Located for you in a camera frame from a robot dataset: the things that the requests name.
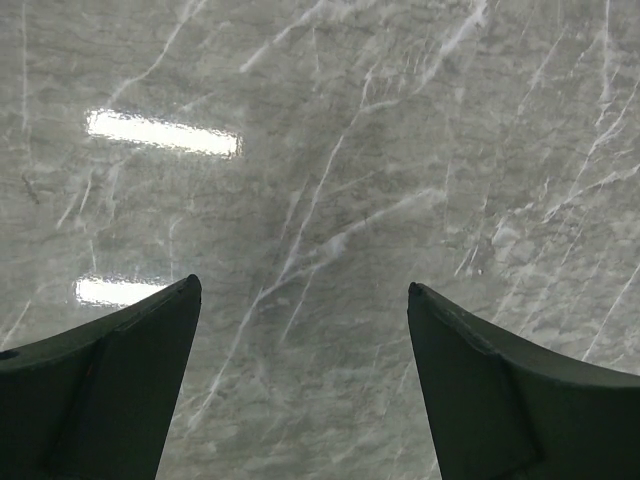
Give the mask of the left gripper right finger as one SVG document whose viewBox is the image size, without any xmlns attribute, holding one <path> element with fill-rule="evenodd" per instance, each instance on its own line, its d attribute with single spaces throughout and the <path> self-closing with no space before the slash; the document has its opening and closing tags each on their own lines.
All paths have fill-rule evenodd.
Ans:
<svg viewBox="0 0 640 480">
<path fill-rule="evenodd" d="M 408 325 L 445 479 L 635 479 L 639 379 L 553 352 L 412 283 Z"/>
</svg>

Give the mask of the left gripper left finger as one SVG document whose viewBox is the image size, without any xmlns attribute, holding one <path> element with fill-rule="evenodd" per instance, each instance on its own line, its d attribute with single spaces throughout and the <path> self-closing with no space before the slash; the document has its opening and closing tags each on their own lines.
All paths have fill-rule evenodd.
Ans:
<svg viewBox="0 0 640 480">
<path fill-rule="evenodd" d="M 201 310 L 190 275 L 1 354 L 4 479 L 153 479 Z"/>
</svg>

